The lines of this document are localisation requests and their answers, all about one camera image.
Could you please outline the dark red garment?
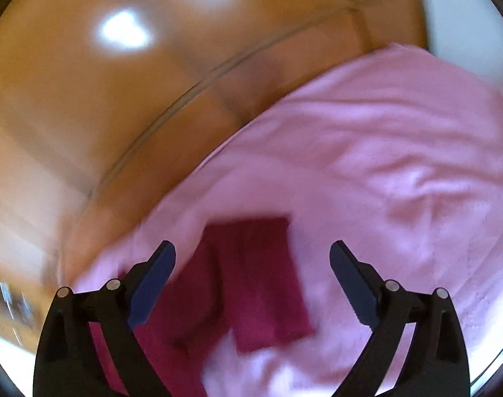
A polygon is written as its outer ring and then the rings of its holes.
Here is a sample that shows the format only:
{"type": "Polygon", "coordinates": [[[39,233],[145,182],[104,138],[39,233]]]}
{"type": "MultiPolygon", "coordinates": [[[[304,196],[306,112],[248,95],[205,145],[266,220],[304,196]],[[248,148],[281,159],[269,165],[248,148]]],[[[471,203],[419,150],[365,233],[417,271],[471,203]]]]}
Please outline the dark red garment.
{"type": "Polygon", "coordinates": [[[134,330],[172,395],[206,395],[204,366],[227,334],[242,354],[312,335],[288,228],[286,217],[205,227],[191,259],[134,330]]]}

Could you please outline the pink bed cover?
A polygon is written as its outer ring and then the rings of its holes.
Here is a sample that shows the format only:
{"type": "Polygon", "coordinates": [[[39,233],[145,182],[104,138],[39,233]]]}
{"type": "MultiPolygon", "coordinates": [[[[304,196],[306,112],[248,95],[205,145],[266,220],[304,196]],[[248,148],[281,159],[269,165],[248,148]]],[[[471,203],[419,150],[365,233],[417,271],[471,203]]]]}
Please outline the pink bed cover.
{"type": "Polygon", "coordinates": [[[289,220],[313,333],[242,354],[227,334],[204,396],[329,396],[359,356],[361,325],[332,272],[343,240],[382,277],[449,291],[480,375],[503,347],[503,91],[420,48],[392,45],[286,96],[222,145],[76,282],[100,288],[163,240],[176,274],[205,227],[289,220]]]}

